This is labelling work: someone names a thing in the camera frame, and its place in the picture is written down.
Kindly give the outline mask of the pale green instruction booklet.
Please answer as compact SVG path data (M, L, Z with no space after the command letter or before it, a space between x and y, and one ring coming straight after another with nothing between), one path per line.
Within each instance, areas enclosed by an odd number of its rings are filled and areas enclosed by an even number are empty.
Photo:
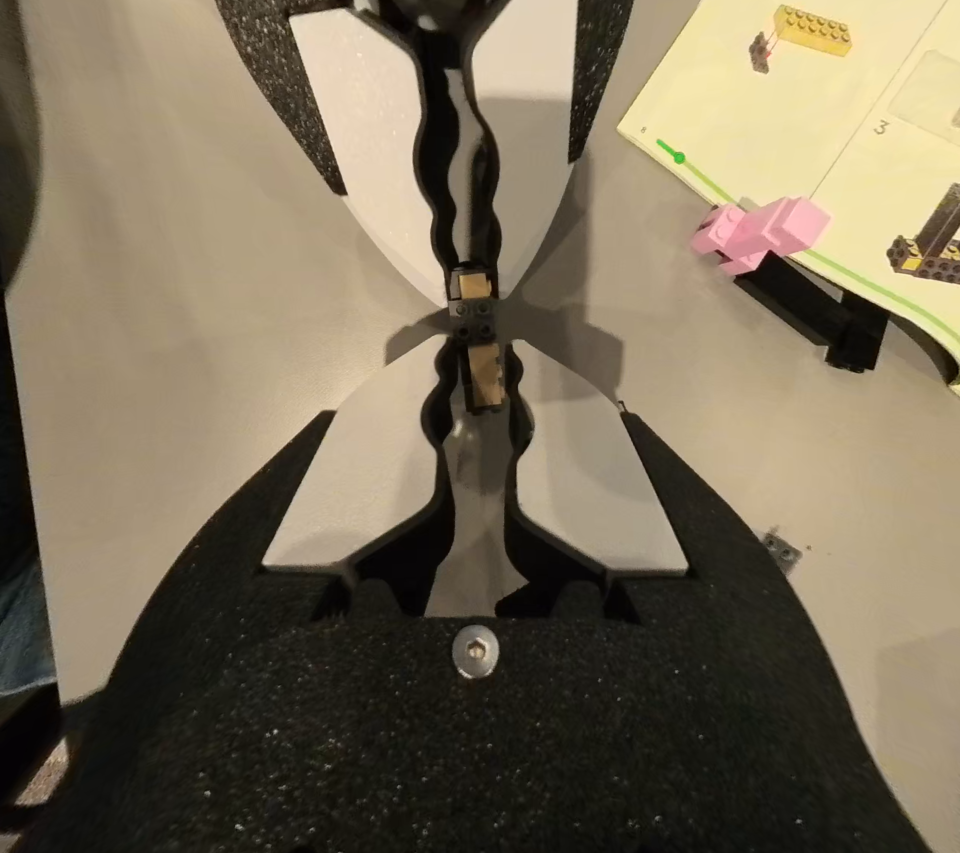
M700 0L617 131L712 205L805 198L807 270L958 362L959 0Z

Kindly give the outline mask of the person's dark knit top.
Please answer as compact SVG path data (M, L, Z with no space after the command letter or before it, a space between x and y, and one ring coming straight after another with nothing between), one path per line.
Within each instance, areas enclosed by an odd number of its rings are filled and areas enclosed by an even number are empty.
M41 178L41 130L19 0L1 0L1 574L37 548L6 293L27 250Z

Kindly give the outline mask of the black toy brick frame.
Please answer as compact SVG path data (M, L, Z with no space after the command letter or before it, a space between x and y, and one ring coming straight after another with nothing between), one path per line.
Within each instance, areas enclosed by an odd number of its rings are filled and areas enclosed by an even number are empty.
M877 367L890 312L848 290L839 298L786 259L766 256L733 283L815 346L824 362L853 374Z

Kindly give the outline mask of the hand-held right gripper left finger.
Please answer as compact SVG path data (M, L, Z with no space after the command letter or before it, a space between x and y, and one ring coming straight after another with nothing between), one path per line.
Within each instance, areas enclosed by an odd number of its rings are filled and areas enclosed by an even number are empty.
M458 354L436 334L354 390L330 419L263 556L270 571L383 581L426 612L450 553L455 505L444 442Z

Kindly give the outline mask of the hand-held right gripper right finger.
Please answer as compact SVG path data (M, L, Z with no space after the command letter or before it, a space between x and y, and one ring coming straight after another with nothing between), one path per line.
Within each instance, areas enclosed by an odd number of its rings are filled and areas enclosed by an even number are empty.
M531 342L507 361L503 545L523 583L500 615L548 615L565 590L623 605L637 583L683 583L690 560L617 403Z

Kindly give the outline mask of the yellow and grey brick assembly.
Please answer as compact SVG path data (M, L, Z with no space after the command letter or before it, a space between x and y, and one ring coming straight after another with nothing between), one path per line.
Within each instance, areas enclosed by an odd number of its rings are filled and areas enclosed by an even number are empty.
M458 344L464 403L472 415L497 412L504 402L503 364L498 338L494 343L465 347Z

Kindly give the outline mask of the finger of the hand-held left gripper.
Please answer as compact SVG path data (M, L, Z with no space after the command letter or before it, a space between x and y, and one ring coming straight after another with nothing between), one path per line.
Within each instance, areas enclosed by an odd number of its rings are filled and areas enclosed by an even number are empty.
M343 202L383 256L434 304L450 280L436 249L436 202L425 177L443 173L459 148L460 117L444 92L432 116L423 66L411 44L350 7L294 14L295 48L344 187Z
M471 104L491 136L498 295L536 258L570 182L579 0L497 0L468 48Z

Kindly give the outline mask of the dark grey square brick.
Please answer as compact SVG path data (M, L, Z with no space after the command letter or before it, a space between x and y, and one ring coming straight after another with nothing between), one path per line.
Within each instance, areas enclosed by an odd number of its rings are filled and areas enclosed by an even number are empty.
M494 343L498 338L499 301L495 297L462 297L448 302L450 335L464 346Z

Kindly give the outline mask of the person's blue jeans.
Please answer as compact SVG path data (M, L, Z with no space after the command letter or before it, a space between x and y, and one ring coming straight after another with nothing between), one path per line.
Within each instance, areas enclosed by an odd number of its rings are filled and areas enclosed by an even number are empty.
M57 683L42 562L34 549L1 580L1 697Z

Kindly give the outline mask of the grey square plate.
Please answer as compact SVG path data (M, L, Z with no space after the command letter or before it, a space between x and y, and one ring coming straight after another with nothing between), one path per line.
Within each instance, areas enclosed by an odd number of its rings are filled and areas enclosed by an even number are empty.
M791 575L804 557L803 551L787 542L775 527L762 534L761 542L785 577Z

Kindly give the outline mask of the grey desk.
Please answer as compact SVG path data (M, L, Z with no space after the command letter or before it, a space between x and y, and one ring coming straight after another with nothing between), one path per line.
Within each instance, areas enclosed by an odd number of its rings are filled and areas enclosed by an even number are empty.
M888 327L852 375L690 258L702 203L619 119L699 0L635 0L518 334L638 413L790 577L884 774L958 851L958 399ZM60 689L107 679L221 504L430 336L213 0L18 0L6 306Z

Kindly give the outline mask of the pink toy brick pig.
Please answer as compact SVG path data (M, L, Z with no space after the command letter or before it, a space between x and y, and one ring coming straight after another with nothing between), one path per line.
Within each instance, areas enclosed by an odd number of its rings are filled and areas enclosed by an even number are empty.
M809 250L831 222L804 197L782 197L752 210L727 203L707 214L689 246L698 255L717 255L720 270L737 277L756 271L769 254L785 258Z

